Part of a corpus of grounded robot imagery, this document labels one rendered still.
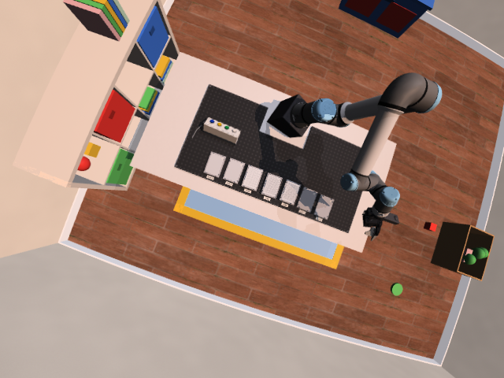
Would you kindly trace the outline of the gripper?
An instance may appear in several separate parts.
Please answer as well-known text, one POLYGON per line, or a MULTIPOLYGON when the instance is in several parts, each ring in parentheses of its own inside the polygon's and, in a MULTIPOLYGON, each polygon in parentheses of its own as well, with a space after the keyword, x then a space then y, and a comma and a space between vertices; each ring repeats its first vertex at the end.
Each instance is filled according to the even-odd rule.
POLYGON ((380 233, 380 229, 382 226, 383 221, 380 219, 384 219, 385 217, 378 217, 372 212, 372 207, 368 207, 367 210, 363 213, 362 219, 363 219, 363 227, 368 227, 370 228, 369 231, 365 232, 365 235, 372 236, 371 241, 373 241, 380 233), (367 210, 370 211, 367 213, 367 210), (369 215, 368 215, 369 214, 369 215), (379 218, 379 219, 377 219, 379 218), (372 226, 372 227, 371 227, 372 226))

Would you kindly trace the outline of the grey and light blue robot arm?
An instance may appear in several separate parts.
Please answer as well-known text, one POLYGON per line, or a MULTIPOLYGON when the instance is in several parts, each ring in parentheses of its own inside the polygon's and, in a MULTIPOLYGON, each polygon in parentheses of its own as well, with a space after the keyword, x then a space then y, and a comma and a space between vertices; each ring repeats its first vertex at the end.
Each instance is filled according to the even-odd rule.
POLYGON ((397 189, 388 187, 372 168, 399 115, 430 112, 441 98, 442 89, 436 82, 410 72, 393 80, 382 95, 355 103, 335 104, 329 98, 299 102, 291 108, 290 117, 296 128, 315 123, 345 128, 354 120, 375 116, 350 173, 342 176, 340 184, 346 191, 369 191, 376 200, 372 212, 385 217, 380 219, 382 221, 399 224, 398 215, 390 212, 400 194, 397 189))

